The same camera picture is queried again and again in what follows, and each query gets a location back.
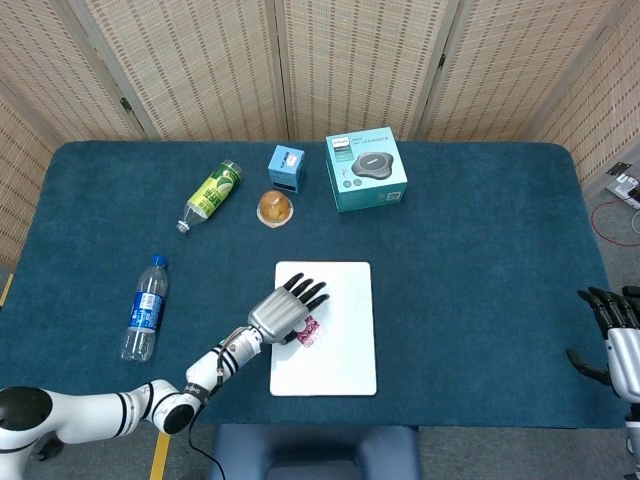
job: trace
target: white board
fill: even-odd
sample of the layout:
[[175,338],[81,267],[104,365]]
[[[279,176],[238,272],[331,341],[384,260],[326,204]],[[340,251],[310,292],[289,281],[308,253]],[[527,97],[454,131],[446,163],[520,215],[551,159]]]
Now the white board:
[[[273,346],[271,394],[375,395],[371,267],[366,262],[279,262],[275,286],[299,272],[314,284],[326,282],[318,295],[328,293],[330,298],[311,314],[320,324],[312,345],[305,347],[296,339]],[[305,325],[301,322],[296,330]]]

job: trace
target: robotic arm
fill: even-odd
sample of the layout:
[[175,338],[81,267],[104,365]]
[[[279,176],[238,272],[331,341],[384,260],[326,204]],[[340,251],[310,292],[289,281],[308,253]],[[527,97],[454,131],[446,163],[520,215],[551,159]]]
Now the robotic arm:
[[296,324],[329,298],[313,298],[324,283],[306,290],[313,283],[307,279],[296,286],[302,277],[299,273],[273,291],[251,310],[247,326],[189,367],[182,392],[166,380],[104,395],[70,396],[33,387],[0,390],[0,480],[22,479],[36,442],[51,432],[64,443],[84,443],[128,435],[141,420],[170,435],[183,430],[222,384],[260,353],[261,343],[291,341]]
[[627,448],[640,471],[640,303],[593,287],[588,292],[578,291],[578,295],[593,310],[609,368],[601,370],[586,364],[574,349],[567,349],[567,356],[580,373],[612,387],[618,397],[631,404],[626,417]]

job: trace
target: yellow-green label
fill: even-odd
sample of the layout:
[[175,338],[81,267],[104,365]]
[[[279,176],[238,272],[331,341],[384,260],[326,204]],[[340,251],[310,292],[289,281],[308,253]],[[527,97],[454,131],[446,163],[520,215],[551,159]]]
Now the yellow-green label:
[[233,169],[224,164],[220,165],[220,168],[191,195],[189,202],[199,207],[209,217],[239,181],[240,177]]

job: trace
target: blue bottle cap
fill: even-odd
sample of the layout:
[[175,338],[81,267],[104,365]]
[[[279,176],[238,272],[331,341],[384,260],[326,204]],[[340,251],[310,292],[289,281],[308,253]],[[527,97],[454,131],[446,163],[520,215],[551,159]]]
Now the blue bottle cap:
[[156,267],[166,267],[167,266],[167,259],[162,255],[154,255],[153,257],[151,257],[151,262]]

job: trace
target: product box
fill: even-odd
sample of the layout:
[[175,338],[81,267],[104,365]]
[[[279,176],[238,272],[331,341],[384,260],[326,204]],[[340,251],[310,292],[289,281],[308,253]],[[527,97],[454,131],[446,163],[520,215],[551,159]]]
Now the product box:
[[339,212],[398,203],[407,186],[388,127],[327,137],[327,168]]
[[304,175],[304,152],[277,145],[269,162],[269,178],[276,188],[298,192]]

